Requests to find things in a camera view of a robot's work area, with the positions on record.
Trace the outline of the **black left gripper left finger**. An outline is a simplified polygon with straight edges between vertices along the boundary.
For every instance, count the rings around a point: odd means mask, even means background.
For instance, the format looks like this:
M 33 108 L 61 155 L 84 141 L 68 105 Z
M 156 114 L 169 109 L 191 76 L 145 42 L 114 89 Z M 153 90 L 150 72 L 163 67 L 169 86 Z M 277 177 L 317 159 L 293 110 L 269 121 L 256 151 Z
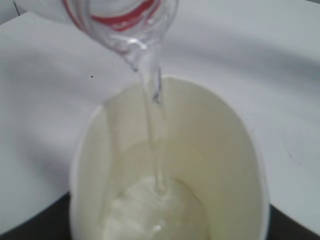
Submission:
M 71 240 L 70 193 L 19 226 L 2 233 L 2 240 Z

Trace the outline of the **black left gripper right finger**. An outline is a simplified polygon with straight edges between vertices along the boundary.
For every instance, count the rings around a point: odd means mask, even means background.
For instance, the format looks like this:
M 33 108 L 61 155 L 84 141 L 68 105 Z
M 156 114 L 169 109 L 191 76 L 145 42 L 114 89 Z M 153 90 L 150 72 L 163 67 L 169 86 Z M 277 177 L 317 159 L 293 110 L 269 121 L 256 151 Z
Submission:
M 267 240 L 320 240 L 320 236 L 271 204 Z

